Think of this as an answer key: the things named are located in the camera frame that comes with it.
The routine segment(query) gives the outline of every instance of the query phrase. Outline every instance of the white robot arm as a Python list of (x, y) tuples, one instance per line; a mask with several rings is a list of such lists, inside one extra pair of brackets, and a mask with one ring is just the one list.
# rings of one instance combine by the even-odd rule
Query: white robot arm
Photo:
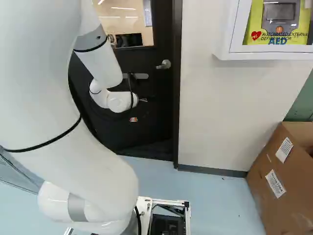
[(90, 134), (67, 83), (74, 49), (94, 76), (90, 89), (103, 93), (98, 103), (117, 113), (130, 108), (130, 93), (106, 91), (122, 73), (90, 0), (2, 0), (0, 21), (0, 145), (46, 180), (38, 197), (46, 215), (80, 230), (121, 234), (138, 179)]

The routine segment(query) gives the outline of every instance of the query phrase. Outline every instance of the door handle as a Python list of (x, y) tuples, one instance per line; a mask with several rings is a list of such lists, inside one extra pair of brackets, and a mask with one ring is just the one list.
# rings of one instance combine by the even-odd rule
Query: door handle
[(172, 66), (171, 61), (163, 60), (162, 65), (156, 66), (157, 70), (168, 70)]

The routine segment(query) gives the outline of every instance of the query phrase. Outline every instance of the green wall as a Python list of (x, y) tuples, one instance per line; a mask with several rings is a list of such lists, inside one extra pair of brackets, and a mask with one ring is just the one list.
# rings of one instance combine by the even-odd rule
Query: green wall
[(284, 121), (313, 121), (313, 72), (311, 72)]

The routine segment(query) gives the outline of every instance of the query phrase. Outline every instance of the floor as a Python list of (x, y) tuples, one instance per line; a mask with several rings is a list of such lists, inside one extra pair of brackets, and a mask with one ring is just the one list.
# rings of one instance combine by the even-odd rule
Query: floor
[[(141, 196), (191, 202), (192, 235), (266, 234), (244, 179), (180, 172), (169, 162), (122, 158), (136, 171)], [(35, 195), (0, 184), (0, 200), (0, 234), (64, 234), (66, 226), (40, 214)]]

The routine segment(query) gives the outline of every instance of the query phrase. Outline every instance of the brown cardboard box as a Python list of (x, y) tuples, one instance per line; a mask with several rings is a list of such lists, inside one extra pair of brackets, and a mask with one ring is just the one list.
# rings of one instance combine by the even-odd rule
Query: brown cardboard box
[[(282, 163), (286, 137), (293, 147), (282, 148)], [(313, 235), (312, 149), (312, 122), (282, 122), (254, 162), (247, 181), (267, 235)]]

